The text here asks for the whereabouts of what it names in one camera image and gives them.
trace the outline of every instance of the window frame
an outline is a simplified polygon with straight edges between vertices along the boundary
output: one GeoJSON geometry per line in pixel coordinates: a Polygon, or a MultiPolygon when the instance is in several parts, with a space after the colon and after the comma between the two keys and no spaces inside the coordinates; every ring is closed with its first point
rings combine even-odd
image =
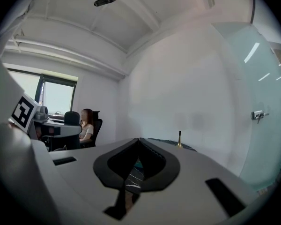
{"type": "Polygon", "coordinates": [[[36,94],[35,94],[35,97],[34,97],[34,100],[37,103],[39,103],[41,92],[42,92],[42,86],[45,82],[56,83],[56,84],[60,84],[60,85],[64,85],[64,86],[73,87],[70,111],[73,110],[73,101],[74,101],[74,95],[75,95],[75,90],[76,90],[76,85],[77,85],[76,81],[71,81],[71,80],[67,80],[67,79],[64,79],[64,78],[60,78],[60,77],[54,77],[54,76],[39,74],[39,73],[33,73],[33,72],[28,72],[28,71],[13,69],[13,68],[8,68],[8,71],[30,74],[30,75],[35,75],[35,76],[40,77],[39,80],[38,80],[38,84],[37,84],[37,91],[36,91],[36,94]]]}

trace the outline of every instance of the woman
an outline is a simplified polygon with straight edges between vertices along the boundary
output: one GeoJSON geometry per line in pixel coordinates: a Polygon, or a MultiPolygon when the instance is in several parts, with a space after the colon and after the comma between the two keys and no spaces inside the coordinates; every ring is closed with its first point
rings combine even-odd
{"type": "Polygon", "coordinates": [[[90,139],[94,134],[93,111],[91,109],[83,109],[81,112],[82,132],[79,135],[79,140],[84,141],[90,139]]]}

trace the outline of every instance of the white shirt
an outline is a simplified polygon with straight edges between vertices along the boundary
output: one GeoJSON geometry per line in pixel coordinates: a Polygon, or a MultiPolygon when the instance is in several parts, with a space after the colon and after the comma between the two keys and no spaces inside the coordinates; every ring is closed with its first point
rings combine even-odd
{"type": "Polygon", "coordinates": [[[80,138],[84,138],[86,133],[89,133],[92,136],[94,134],[94,126],[91,124],[86,125],[80,133],[80,138]]]}

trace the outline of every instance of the long hair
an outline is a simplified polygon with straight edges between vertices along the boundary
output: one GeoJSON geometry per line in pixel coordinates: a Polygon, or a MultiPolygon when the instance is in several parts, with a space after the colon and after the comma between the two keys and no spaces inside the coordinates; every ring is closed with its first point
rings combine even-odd
{"type": "Polygon", "coordinates": [[[86,108],[86,109],[83,109],[82,111],[86,111],[88,113],[88,124],[91,124],[94,126],[93,110],[86,108]]]}

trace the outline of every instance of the window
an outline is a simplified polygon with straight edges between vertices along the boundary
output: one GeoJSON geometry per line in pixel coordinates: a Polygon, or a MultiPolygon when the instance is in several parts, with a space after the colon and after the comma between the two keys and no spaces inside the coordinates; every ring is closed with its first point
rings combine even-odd
{"type": "Polygon", "coordinates": [[[9,73],[26,94],[48,107],[49,115],[64,115],[72,110],[75,81],[14,69],[9,69],[9,73]]]}
{"type": "Polygon", "coordinates": [[[40,75],[28,72],[22,72],[18,70],[9,70],[9,74],[12,78],[20,85],[25,93],[34,98],[37,92],[37,85],[39,82],[40,75]]]}

